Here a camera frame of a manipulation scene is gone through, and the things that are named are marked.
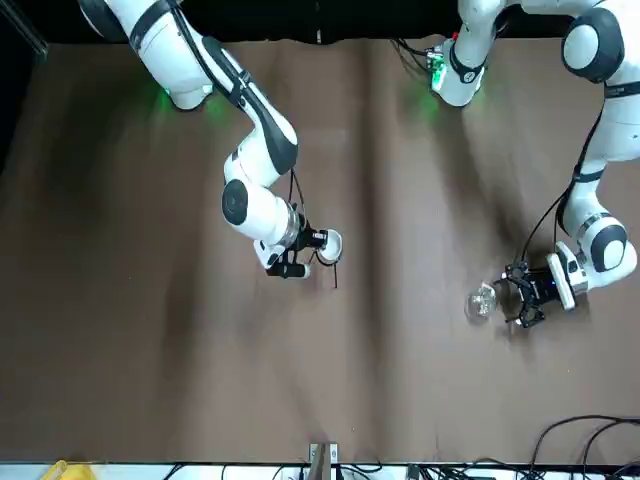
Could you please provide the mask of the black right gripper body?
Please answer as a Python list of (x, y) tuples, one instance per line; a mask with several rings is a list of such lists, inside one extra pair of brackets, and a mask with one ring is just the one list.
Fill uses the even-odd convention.
[(328, 242), (328, 231), (326, 229), (316, 230), (311, 226), (306, 226), (300, 231), (297, 237), (297, 250), (305, 248), (322, 249)]

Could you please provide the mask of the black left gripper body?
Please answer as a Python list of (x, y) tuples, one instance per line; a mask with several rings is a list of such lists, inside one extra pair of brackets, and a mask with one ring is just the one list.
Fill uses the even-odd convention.
[(539, 310), (555, 299), (555, 280), (550, 272), (527, 272), (524, 275), (524, 309)]

